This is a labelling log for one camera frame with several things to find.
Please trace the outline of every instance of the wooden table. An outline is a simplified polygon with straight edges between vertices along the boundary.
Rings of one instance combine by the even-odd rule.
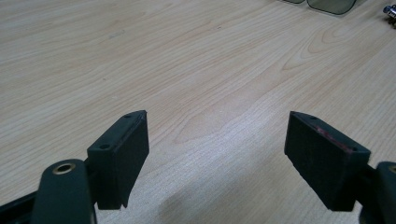
[[[283,153],[289,112],[396,161],[396,31],[273,0],[1,0],[0,204],[146,109],[150,154],[99,223],[358,223]]]

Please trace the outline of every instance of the eyeglasses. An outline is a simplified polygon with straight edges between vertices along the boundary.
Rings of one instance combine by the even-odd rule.
[[[285,0],[294,4],[300,4],[304,0]],[[314,9],[341,15],[348,12],[355,5],[356,0],[306,0]]]

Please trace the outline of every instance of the black plastic part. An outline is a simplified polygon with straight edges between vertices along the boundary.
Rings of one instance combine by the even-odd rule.
[[[360,223],[382,224],[385,223],[375,193],[376,170],[366,165],[352,181],[356,200],[362,205]]]
[[[96,223],[83,161],[59,161],[44,171],[35,196],[31,223]]]
[[[375,193],[386,223],[396,223],[396,163],[382,161],[376,167]]]
[[[328,209],[353,209],[353,179],[367,166],[367,148],[316,117],[291,111],[285,154]]]
[[[127,206],[148,154],[146,111],[124,115],[88,148],[86,163],[90,173],[97,175],[91,186],[99,209]]]
[[[0,223],[29,223],[34,204],[35,192],[25,195],[13,202],[2,205],[0,207]]]

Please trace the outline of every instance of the screw hole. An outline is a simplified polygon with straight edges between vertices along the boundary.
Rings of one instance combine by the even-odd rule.
[[[396,174],[396,165],[391,165],[391,166],[389,167],[389,169],[390,169],[394,174]]]
[[[101,149],[107,149],[107,148],[110,148],[110,145],[108,145],[108,144],[103,144],[103,145],[99,146],[99,148],[101,148]]]
[[[64,175],[72,171],[74,168],[76,168],[74,163],[65,163],[57,166],[52,172],[55,175]]]

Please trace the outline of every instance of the metal object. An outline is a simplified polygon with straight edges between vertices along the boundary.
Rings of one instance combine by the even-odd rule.
[[[332,211],[363,206],[361,223],[396,223],[395,162],[367,164],[370,150],[316,117],[290,112],[285,154]]]
[[[0,223],[92,224],[93,205],[117,210],[149,154],[147,112],[124,115],[88,148],[88,159],[48,167],[37,192],[0,207]]]
[[[383,12],[389,16],[389,24],[394,26],[396,23],[396,5],[384,7]]]

